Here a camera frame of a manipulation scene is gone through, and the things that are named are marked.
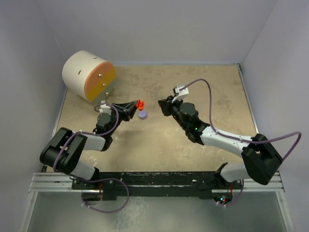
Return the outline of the orange round cap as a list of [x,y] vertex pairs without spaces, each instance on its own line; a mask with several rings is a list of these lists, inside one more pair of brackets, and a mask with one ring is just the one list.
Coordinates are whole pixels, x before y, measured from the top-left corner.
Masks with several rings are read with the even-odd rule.
[[138,100],[138,101],[137,101],[137,104],[136,104],[136,107],[137,107],[140,111],[142,111],[142,110],[144,109],[144,101]]

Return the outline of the purple earbud charging case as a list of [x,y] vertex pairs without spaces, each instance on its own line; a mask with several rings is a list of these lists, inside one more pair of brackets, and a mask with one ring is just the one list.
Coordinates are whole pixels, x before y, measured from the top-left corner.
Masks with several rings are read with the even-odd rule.
[[140,119],[146,119],[147,116],[148,116],[148,114],[147,114],[147,112],[144,111],[144,110],[139,111],[139,113],[138,113],[138,117],[139,117]]

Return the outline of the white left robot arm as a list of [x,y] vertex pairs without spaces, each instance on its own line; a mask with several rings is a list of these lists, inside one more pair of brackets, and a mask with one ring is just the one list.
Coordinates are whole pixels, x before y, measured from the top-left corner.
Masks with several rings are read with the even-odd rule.
[[113,142],[112,134],[121,122],[131,120],[137,110],[142,109],[141,100],[128,103],[108,104],[104,100],[95,105],[99,113],[92,132],[72,131],[60,128],[40,154],[40,162],[55,172],[82,178],[88,189],[99,185],[97,168],[80,160],[85,150],[106,151]]

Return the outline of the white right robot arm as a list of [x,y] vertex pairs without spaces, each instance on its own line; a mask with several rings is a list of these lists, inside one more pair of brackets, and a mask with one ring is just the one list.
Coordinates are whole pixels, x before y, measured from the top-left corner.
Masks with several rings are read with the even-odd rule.
[[226,189],[233,181],[252,179],[267,185],[283,162],[281,155],[262,134],[254,137],[215,131],[209,123],[203,122],[193,103],[174,100],[172,96],[159,100],[164,116],[171,116],[184,130],[193,143],[220,148],[242,158],[239,163],[224,163],[215,172],[215,185]]

